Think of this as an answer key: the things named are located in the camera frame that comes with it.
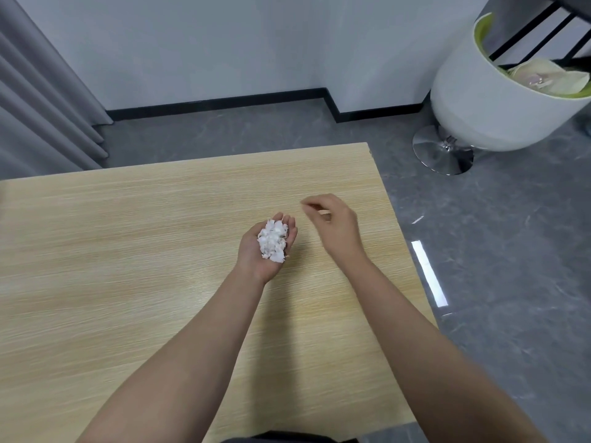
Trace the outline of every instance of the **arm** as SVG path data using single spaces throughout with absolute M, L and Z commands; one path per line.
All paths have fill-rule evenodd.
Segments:
M 286 252 L 297 235 L 288 224 Z M 259 223 L 242 238 L 238 261 L 201 311 L 109 398 L 79 443 L 200 442 L 218 411 L 265 284 L 281 264 L 261 257 Z
M 526 414 L 434 327 L 365 254 L 357 217 L 329 194 L 302 201 L 349 279 L 430 442 L 544 442 Z M 328 210 L 330 216 L 319 210 Z

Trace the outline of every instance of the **left hand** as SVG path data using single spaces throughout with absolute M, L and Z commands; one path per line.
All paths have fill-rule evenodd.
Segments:
M 288 214 L 277 213 L 273 216 L 273 220 L 282 221 L 284 224 L 287 224 L 285 255 L 288 255 L 297 236 L 296 218 Z M 240 247 L 238 248 L 238 261 L 236 262 L 237 268 L 247 270 L 249 274 L 255 276 L 257 281 L 263 284 L 270 282 L 283 266 L 282 263 L 264 259 L 261 255 L 261 246 L 256 239 L 260 231 L 265 228 L 265 225 L 267 225 L 267 221 L 259 222 L 242 236 Z

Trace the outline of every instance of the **gray marble floor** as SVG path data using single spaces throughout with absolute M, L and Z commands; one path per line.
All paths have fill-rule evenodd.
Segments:
M 447 298 L 438 307 L 423 278 L 442 332 L 552 442 L 591 441 L 591 139 L 573 120 L 446 177 L 410 147 L 430 115 L 336 124 L 310 100 L 129 120 L 102 133 L 111 167 L 368 142 L 404 236 L 422 242 Z M 363 440 L 426 441 L 417 425 Z

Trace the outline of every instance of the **green cushion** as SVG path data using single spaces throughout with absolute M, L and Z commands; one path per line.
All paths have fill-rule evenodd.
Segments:
M 494 15 L 492 13 L 484 15 L 480 21 L 477 22 L 476 26 L 474 27 L 474 40 L 476 41 L 476 45 L 478 49 L 482 53 L 484 57 L 488 59 L 488 61 L 494 65 L 492 60 L 488 57 L 486 51 L 484 51 L 484 47 L 482 46 L 482 42 L 484 41 L 484 37 L 489 33 L 492 28 L 492 21 L 494 20 Z M 501 73 L 505 76 L 509 77 L 509 73 L 503 70 L 499 66 L 495 66 Z M 580 92 L 575 94 L 565 94 L 565 95 L 548 95 L 554 96 L 557 98 L 586 98 L 587 96 L 591 96 L 591 81 L 583 88 Z

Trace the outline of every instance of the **forearm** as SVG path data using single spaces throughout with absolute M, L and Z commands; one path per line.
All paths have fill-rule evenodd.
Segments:
M 234 268 L 203 309 L 109 398 L 79 441 L 201 441 L 226 392 L 262 289 Z
M 430 441 L 543 441 L 529 418 L 365 255 L 340 264 Z

